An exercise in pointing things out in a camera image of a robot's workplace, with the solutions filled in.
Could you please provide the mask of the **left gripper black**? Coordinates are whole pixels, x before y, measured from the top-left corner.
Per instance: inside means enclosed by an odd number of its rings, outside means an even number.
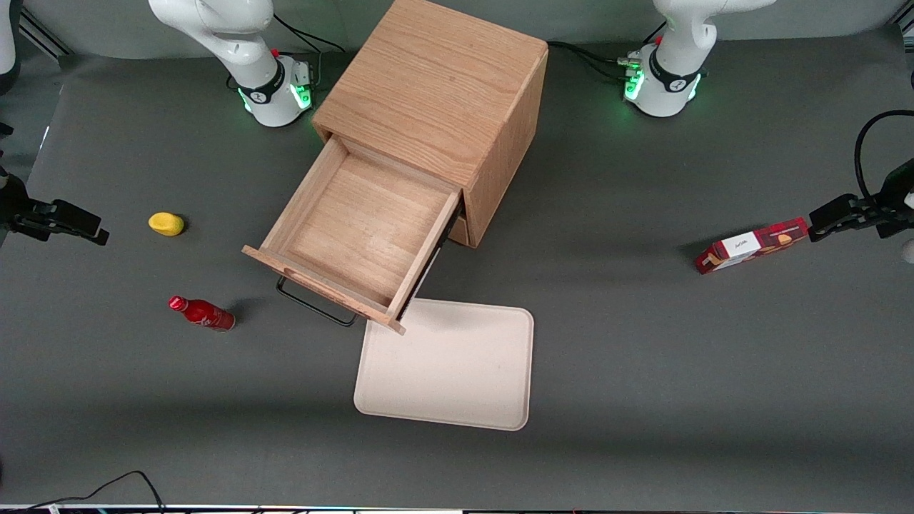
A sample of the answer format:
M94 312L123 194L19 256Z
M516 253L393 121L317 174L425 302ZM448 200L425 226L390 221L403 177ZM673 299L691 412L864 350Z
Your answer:
M881 214L870 201L853 194L843 194L823 207L810 212L812 242L819 243L833 234L879 226L879 237L890 238L913 227L913 159L895 168L885 177L879 190Z

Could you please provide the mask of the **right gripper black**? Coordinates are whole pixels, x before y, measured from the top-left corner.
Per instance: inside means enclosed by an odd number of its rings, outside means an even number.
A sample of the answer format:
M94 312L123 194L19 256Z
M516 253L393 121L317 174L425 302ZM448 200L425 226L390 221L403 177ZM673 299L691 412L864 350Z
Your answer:
M65 234L104 246L109 237L101 218L66 201L36 202L32 207L25 182L1 179L2 230L16 232L46 243L51 234ZM29 218L16 217L29 213Z

